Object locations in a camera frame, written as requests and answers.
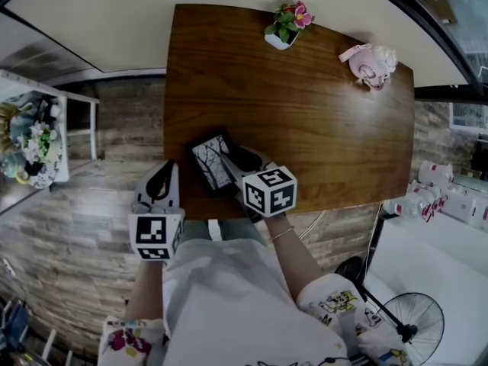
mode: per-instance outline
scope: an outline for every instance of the flower pot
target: flower pot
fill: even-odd
[[[49,149],[47,150],[46,155],[44,156],[44,161],[47,162],[55,162],[59,155],[59,151],[61,150],[61,140],[58,138],[57,140],[51,141],[49,144]]]
[[[278,50],[285,50],[291,45],[293,45],[293,42],[298,38],[298,34],[294,31],[290,31],[290,37],[288,38],[288,41],[281,42],[280,36],[278,33],[274,34],[266,34],[265,35],[265,40],[268,42],[270,45],[276,47]]]

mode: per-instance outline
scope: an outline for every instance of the person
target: person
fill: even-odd
[[[396,330],[352,282],[323,275],[285,215],[264,221],[274,250],[247,219],[220,221],[223,241],[187,221],[164,274],[161,262],[140,264],[124,319],[104,324],[98,364],[326,366],[361,354],[410,364]]]

